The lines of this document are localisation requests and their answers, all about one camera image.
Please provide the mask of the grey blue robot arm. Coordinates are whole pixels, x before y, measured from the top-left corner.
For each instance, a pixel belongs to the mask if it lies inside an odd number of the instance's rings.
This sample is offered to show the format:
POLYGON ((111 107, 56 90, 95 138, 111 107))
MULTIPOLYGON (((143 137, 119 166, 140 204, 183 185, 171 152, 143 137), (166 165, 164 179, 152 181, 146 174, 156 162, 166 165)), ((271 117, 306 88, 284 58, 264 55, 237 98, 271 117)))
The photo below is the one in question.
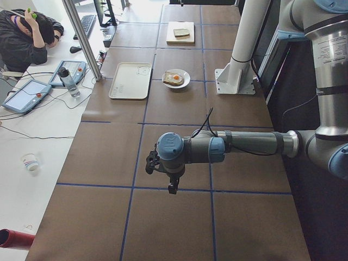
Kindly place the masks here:
POLYGON ((219 163, 226 153, 306 156, 347 179, 347 1, 281 1, 278 37, 312 43, 320 126, 316 130, 231 132, 198 129, 191 136, 159 137, 146 159, 147 173, 165 173, 175 194, 186 164, 219 163))

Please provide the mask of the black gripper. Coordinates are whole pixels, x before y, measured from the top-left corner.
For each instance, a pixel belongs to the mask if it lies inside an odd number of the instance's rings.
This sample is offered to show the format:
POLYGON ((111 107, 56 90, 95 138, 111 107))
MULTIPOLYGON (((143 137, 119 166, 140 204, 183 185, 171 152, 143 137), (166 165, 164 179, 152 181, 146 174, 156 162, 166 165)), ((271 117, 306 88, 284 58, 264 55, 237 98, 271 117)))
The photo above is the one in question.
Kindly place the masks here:
MULTIPOLYGON (((149 175, 151 175, 153 171, 163 171, 163 166, 161 164, 160 157, 158 156, 157 152, 157 144, 154 144, 154 149, 150 151, 149 155, 146 158, 145 171, 149 175)), ((179 181, 179 177, 170 177, 170 181, 168 184, 168 191, 170 194, 177 193, 179 181)))

